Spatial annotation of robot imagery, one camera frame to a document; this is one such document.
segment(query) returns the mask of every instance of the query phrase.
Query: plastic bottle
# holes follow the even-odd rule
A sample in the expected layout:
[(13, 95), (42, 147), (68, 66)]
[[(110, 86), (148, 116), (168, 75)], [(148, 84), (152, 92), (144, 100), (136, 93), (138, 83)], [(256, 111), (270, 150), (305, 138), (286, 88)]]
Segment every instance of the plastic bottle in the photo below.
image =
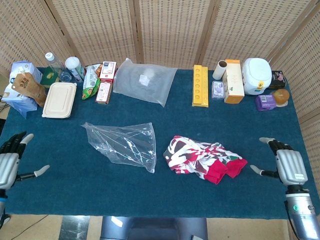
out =
[(75, 80), (78, 83), (83, 83), (86, 75), (86, 69), (81, 65), (80, 60), (75, 56), (71, 56), (65, 60), (64, 64), (66, 68), (70, 70)]
[(45, 59), (52, 70), (58, 73), (61, 82), (71, 82), (72, 76), (57, 56), (52, 52), (47, 52)]

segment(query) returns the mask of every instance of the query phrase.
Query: brown paper bag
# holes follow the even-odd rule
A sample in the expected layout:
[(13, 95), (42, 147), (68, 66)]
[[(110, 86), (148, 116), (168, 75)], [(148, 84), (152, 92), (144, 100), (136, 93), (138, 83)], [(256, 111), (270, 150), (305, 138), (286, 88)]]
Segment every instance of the brown paper bag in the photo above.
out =
[(40, 107), (44, 107), (47, 98), (45, 87), (37, 83), (31, 73), (17, 74), (11, 88), (20, 94), (33, 98)]

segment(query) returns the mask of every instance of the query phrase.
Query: bottle cap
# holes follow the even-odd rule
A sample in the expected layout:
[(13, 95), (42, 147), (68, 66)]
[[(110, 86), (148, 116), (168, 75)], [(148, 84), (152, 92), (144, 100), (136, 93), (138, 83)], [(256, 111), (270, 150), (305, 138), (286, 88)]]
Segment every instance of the bottle cap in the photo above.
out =
[(55, 59), (55, 55), (52, 52), (47, 52), (44, 56), (50, 62)]

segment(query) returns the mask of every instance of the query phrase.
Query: robotic arm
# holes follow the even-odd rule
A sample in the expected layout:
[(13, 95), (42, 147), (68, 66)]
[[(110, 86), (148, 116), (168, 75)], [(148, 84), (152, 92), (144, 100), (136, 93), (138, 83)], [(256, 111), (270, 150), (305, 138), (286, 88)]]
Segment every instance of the robotic arm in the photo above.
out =
[(301, 154), (290, 145), (274, 138), (261, 137), (259, 140), (268, 144), (273, 151), (277, 171), (262, 170), (255, 165), (250, 167), (255, 173), (280, 179), (280, 182), (287, 186), (284, 206), (296, 237), (300, 240), (320, 240), (320, 226), (315, 208), (309, 190), (303, 188), (308, 176)]
[(8, 216), (5, 213), (5, 205), (7, 202), (6, 191), (9, 190), (15, 182), (19, 182), (29, 178), (37, 178), (44, 174), (50, 167), (46, 165), (38, 171), (18, 174), (20, 159), (26, 149), (27, 144), (34, 137), (33, 134), (26, 135), (22, 132), (12, 136), (0, 147), (0, 228), (4, 224)]

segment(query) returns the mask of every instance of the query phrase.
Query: red and white cloth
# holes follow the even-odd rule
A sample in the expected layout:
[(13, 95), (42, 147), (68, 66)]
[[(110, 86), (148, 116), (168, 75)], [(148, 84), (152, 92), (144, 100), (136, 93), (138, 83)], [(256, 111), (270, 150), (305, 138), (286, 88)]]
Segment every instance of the red and white cloth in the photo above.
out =
[(225, 174), (235, 178), (247, 164), (247, 160), (218, 142), (199, 142), (183, 136), (174, 136), (163, 156), (176, 174), (196, 173), (214, 184)]

